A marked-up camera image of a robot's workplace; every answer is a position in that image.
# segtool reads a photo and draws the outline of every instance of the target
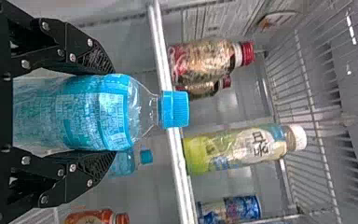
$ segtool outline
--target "red bottle cap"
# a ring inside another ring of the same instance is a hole
[[[127,213],[116,215],[116,224],[130,224],[130,217]]]
[[[175,88],[177,91],[185,91],[186,90],[186,87],[184,87],[184,86],[175,86]]]
[[[223,89],[231,87],[231,76],[223,77]]]
[[[249,65],[255,60],[255,52],[252,42],[241,43],[242,48],[242,66]]]

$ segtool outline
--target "blue bottle cap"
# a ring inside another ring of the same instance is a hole
[[[162,128],[186,127],[190,118],[188,95],[185,91],[164,91],[161,96]]]
[[[153,153],[150,149],[141,151],[141,164],[149,164],[153,162]]]

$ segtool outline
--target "bottle with red cap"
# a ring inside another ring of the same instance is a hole
[[[130,224],[127,213],[116,214],[110,209],[73,213],[65,219],[65,224]]]
[[[215,83],[255,59],[251,42],[215,38],[170,46],[168,54],[174,86]]]
[[[231,77],[224,76],[218,81],[199,83],[189,86],[176,86],[177,91],[187,91],[188,99],[190,101],[212,97],[217,94],[219,90],[230,88],[231,87]]]

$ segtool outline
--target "orange bottle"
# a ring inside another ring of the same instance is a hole
[[[65,224],[130,224],[127,213],[115,214],[110,209],[73,213],[65,219]]]

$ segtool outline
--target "bolt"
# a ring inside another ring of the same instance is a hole
[[[6,72],[2,75],[2,78],[4,81],[10,81],[11,80],[11,74],[9,72]]]
[[[22,159],[21,159],[22,165],[29,165],[30,163],[31,163],[31,157],[29,157],[29,156],[22,157]]]
[[[92,180],[90,179],[89,181],[87,181],[87,187],[91,187],[92,186]]]
[[[31,68],[30,62],[28,62],[27,60],[21,60],[21,66],[25,69]]]
[[[69,166],[69,171],[71,173],[73,173],[76,170],[76,165],[75,164],[71,164],[71,166]]]
[[[69,60],[71,60],[72,63],[75,63],[75,62],[76,62],[76,56],[75,56],[75,54],[71,53],[71,54],[69,55]]]
[[[57,176],[63,176],[63,169],[58,170]]]
[[[92,43],[92,39],[88,39],[88,40],[87,40],[87,44],[88,44],[89,47],[91,48],[91,47],[92,47],[92,44],[93,44],[93,43]]]
[[[8,152],[10,152],[10,150],[11,150],[11,145],[10,145],[10,144],[5,144],[5,145],[2,147],[1,152],[3,152],[3,153],[8,153]]]
[[[43,196],[41,199],[40,199],[40,202],[41,203],[47,203],[48,202],[48,196]]]
[[[50,27],[48,26],[48,23],[43,21],[42,22],[42,28],[45,30],[45,31],[49,31],[50,30]]]
[[[57,53],[60,57],[63,57],[63,50],[62,49],[57,49]]]

